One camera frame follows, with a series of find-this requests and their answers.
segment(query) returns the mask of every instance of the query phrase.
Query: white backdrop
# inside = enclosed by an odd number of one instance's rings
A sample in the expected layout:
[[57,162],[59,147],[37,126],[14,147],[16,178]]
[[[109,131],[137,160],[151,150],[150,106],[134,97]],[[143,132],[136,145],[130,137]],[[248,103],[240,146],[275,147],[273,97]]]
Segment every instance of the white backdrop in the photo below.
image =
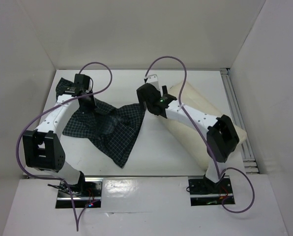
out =
[[293,0],[267,0],[230,74],[247,133],[293,236]]
[[[265,0],[18,0],[58,69],[230,67]],[[157,67],[176,67],[172,61]]]
[[0,0],[0,235],[22,176],[16,139],[44,107],[54,72],[21,8]]

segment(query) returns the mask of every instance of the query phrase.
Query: cushion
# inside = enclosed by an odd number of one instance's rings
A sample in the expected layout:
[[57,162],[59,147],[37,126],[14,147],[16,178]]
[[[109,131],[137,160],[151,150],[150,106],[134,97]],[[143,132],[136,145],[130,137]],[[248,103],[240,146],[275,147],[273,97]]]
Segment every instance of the cushion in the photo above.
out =
[[[169,94],[178,97],[182,82],[169,89]],[[186,105],[198,109],[204,113],[221,117],[222,113],[196,91],[190,83],[186,82],[181,95],[181,101]],[[205,143],[195,129],[192,129],[178,121],[159,117],[167,127],[169,132],[182,144],[187,152],[197,161],[198,165],[204,171],[207,170],[211,157],[206,151]],[[239,137],[239,144],[247,138],[246,131],[234,125]]]

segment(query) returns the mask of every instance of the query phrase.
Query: cloth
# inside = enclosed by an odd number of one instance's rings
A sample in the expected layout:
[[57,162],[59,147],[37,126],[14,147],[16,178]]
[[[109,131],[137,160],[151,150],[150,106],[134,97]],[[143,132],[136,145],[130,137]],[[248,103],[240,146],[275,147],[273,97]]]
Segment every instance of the cloth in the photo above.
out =
[[[56,98],[65,86],[74,86],[74,83],[61,78],[56,87]],[[94,99],[97,108],[80,104],[80,108],[73,114],[62,134],[88,138],[116,165],[123,168],[138,137],[145,112],[139,104],[115,108]]]

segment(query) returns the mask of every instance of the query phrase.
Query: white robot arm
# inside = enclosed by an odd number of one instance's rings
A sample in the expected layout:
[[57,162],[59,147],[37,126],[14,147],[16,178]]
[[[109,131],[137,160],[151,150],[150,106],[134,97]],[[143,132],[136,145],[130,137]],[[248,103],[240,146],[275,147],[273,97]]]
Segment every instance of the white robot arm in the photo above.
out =
[[[89,76],[76,74],[74,80],[76,86],[65,87],[64,92],[58,96],[55,106],[72,97],[90,93],[89,82]],[[33,131],[27,130],[23,135],[26,165],[64,179],[74,193],[82,193],[88,186],[85,186],[87,183],[84,174],[65,161],[60,138],[81,102],[89,104],[92,108],[96,107],[93,96],[72,100],[53,110]]]
[[[137,96],[143,109],[147,109],[154,115],[179,121],[195,129],[194,124],[182,109],[183,107],[211,147],[220,173],[226,168],[229,154],[235,150],[239,143],[234,125],[228,116],[223,115],[218,118],[185,104],[179,104],[176,97],[167,93],[166,86],[160,89],[156,75],[145,78],[145,84],[137,89]],[[213,159],[209,162],[205,178],[211,181],[211,185],[221,181]]]

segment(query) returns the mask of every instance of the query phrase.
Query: purple cable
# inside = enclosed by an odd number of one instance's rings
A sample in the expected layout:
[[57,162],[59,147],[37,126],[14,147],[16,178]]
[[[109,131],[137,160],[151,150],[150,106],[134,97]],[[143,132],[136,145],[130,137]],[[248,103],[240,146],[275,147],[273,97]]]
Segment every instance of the purple cable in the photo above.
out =
[[17,140],[16,148],[15,148],[15,155],[16,155],[16,159],[17,159],[18,165],[19,165],[20,169],[21,169],[25,174],[27,174],[27,175],[30,176],[30,177],[38,178],[38,179],[61,180],[61,181],[63,181],[64,184],[67,186],[68,191],[69,191],[69,194],[70,194],[70,197],[71,197],[72,209],[73,209],[74,217],[75,217],[75,220],[76,220],[77,231],[79,231],[79,220],[80,220],[81,214],[84,212],[84,210],[87,208],[87,206],[81,211],[81,213],[80,213],[80,215],[79,215],[79,218],[78,218],[78,217],[77,217],[77,213],[76,213],[76,208],[75,208],[75,205],[74,205],[74,201],[73,201],[72,191],[71,191],[71,189],[70,189],[68,183],[67,183],[64,179],[61,179],[61,178],[54,178],[54,177],[51,177],[51,178],[48,178],[48,177],[40,177],[40,176],[36,176],[36,175],[33,175],[33,174],[31,174],[30,172],[28,172],[28,171],[23,167],[23,165],[22,165],[22,163],[21,163],[20,155],[19,155],[19,149],[20,149],[21,138],[22,138],[24,132],[25,132],[25,131],[26,131],[26,130],[27,130],[27,129],[28,129],[28,128],[29,128],[29,127],[35,122],[35,121],[37,121],[38,119],[40,119],[43,115],[45,115],[45,114],[47,114],[47,113],[49,113],[49,112],[51,112],[51,111],[57,109],[57,108],[60,107],[61,105],[64,105],[64,104],[66,104],[66,103],[68,103],[68,102],[71,102],[71,101],[73,101],[73,100],[77,100],[77,99],[80,99],[80,98],[84,98],[84,97],[88,97],[88,96],[96,95],[96,94],[101,93],[101,92],[104,92],[106,89],[108,89],[108,87],[109,87],[109,86],[111,85],[111,83],[112,83],[113,75],[112,75],[112,71],[110,70],[110,68],[109,68],[107,65],[105,65],[105,64],[103,64],[103,63],[100,63],[100,62],[91,62],[91,63],[88,63],[87,65],[83,66],[82,69],[80,70],[79,74],[82,72],[82,70],[83,70],[86,66],[88,66],[88,65],[90,65],[90,64],[99,64],[99,65],[102,65],[102,66],[106,67],[106,69],[109,71],[109,73],[110,73],[110,75],[111,75],[111,78],[110,78],[110,81],[109,81],[108,85],[107,85],[105,88],[103,88],[102,90],[100,90],[100,91],[93,92],[93,93],[89,93],[89,94],[85,94],[85,95],[81,95],[81,96],[78,96],[78,97],[70,98],[70,99],[68,99],[68,100],[66,100],[66,101],[64,101],[64,102],[62,102],[61,104],[56,105],[56,106],[54,106],[54,107],[52,107],[52,108],[50,108],[50,109],[44,111],[42,114],[39,114],[39,115],[38,115],[37,117],[35,117],[32,121],[30,121],[30,122],[24,127],[24,129],[21,131],[21,133],[20,133],[20,135],[19,135],[19,137],[18,137],[18,140]]
[[225,173],[226,170],[235,170],[235,171],[240,172],[240,173],[241,173],[241,174],[247,179],[248,183],[250,184],[251,190],[252,190],[252,192],[253,192],[253,198],[252,198],[252,201],[251,201],[250,205],[249,205],[247,208],[245,208],[244,210],[240,210],[240,211],[233,211],[233,210],[230,210],[230,209],[226,208],[225,205],[224,205],[224,201],[225,201],[228,197],[225,198],[225,199],[223,199],[223,201],[222,201],[222,206],[223,206],[223,208],[224,208],[225,210],[231,212],[231,213],[243,213],[243,212],[248,211],[248,210],[251,208],[251,206],[254,204],[254,201],[255,201],[255,189],[254,189],[254,186],[252,185],[250,179],[248,178],[248,176],[247,176],[244,172],[242,172],[241,170],[239,170],[239,169],[237,169],[237,168],[234,168],[234,167],[228,167],[228,168],[224,169],[224,170],[222,171],[222,173],[220,173],[220,170],[219,170],[219,168],[218,168],[218,166],[217,166],[217,162],[216,162],[215,155],[214,155],[214,153],[213,153],[213,151],[212,151],[210,145],[207,143],[205,137],[203,136],[203,133],[201,132],[201,130],[199,129],[199,127],[197,126],[197,124],[196,124],[196,123],[194,122],[194,120],[191,118],[191,116],[190,116],[189,113],[186,111],[186,109],[182,106],[182,103],[181,103],[181,94],[182,94],[182,91],[183,91],[183,89],[184,89],[184,87],[185,87],[186,80],[187,80],[187,69],[186,69],[185,64],[184,64],[180,59],[178,59],[178,58],[176,58],[176,57],[173,57],[173,56],[163,56],[163,57],[159,57],[159,58],[156,59],[154,62],[152,62],[152,64],[149,66],[149,68],[148,68],[147,71],[146,71],[145,77],[147,77],[147,75],[148,75],[149,71],[151,70],[152,66],[153,66],[158,60],[161,60],[161,59],[164,59],[164,58],[170,58],[170,59],[175,59],[175,60],[177,60],[177,61],[182,65],[182,67],[183,67],[183,69],[184,69],[185,76],[184,76],[184,80],[183,80],[182,86],[181,86],[180,91],[179,91],[178,102],[179,102],[180,107],[181,107],[182,110],[185,112],[186,116],[189,118],[189,120],[190,120],[191,123],[194,125],[195,129],[197,130],[197,132],[199,133],[200,137],[201,137],[202,140],[204,141],[204,143],[205,143],[205,145],[206,145],[206,148],[208,149],[208,152],[211,154],[211,158],[212,158],[212,160],[213,160],[213,162],[214,162],[214,165],[215,165],[215,168],[216,168],[216,172],[217,172],[218,178],[221,179],[221,177],[223,176],[223,174]]

